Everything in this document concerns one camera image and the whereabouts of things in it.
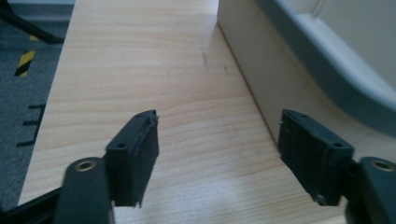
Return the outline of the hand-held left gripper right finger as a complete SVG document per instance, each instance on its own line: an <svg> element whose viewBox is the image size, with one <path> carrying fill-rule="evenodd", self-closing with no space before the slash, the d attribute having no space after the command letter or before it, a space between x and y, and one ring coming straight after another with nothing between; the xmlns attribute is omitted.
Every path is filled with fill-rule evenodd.
<svg viewBox="0 0 396 224"><path fill-rule="evenodd" d="M352 162L352 145L306 114L283 109L277 147L314 202L339 204L339 180Z"/></svg>

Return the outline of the black stand leg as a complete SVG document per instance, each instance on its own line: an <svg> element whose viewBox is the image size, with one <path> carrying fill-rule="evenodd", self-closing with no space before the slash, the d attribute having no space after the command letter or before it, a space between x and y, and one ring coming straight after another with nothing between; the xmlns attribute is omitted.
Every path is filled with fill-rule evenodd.
<svg viewBox="0 0 396 224"><path fill-rule="evenodd" d="M3 6L0 6L0 19L47 44L62 44L64 42L63 38L44 31Z"/></svg>

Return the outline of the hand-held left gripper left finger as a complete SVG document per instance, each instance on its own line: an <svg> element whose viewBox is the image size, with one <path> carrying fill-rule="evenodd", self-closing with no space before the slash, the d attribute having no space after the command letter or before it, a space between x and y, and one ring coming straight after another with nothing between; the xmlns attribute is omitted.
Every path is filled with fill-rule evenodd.
<svg viewBox="0 0 396 224"><path fill-rule="evenodd" d="M133 116L106 146L111 200L116 206L141 206L159 156L155 110Z"/></svg>

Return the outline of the grey plastic basin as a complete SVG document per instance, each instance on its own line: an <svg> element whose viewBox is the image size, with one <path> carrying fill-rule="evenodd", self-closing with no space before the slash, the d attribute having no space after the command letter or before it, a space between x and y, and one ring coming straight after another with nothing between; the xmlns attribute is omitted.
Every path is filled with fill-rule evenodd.
<svg viewBox="0 0 396 224"><path fill-rule="evenodd" d="M396 0L254 0L324 94L396 137Z"/></svg>

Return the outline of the yellow black floor tape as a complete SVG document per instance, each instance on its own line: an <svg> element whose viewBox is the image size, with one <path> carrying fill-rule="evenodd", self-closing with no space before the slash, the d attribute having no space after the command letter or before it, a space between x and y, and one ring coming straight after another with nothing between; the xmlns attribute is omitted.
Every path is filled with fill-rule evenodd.
<svg viewBox="0 0 396 224"><path fill-rule="evenodd" d="M15 77L26 77L28 74L31 62L33 61L34 57L35 57L34 50L25 51L20 57L20 61L19 61L19 64L15 71L14 76Z"/></svg>

